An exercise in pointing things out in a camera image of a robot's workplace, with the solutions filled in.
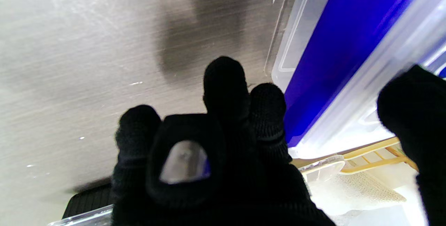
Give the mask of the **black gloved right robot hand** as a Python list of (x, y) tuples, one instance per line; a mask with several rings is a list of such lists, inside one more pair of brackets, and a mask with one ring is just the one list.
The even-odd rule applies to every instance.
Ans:
[[(311, 201), (285, 141), (283, 92), (272, 83), (247, 90), (244, 69), (227, 56), (206, 68), (206, 114), (164, 120), (148, 105), (121, 116), (113, 172), (113, 226), (333, 226)], [(377, 99), (381, 123), (417, 165), (430, 226), (445, 225), (444, 79), (414, 65)], [(198, 143), (203, 179), (169, 184), (160, 177), (173, 146)]]

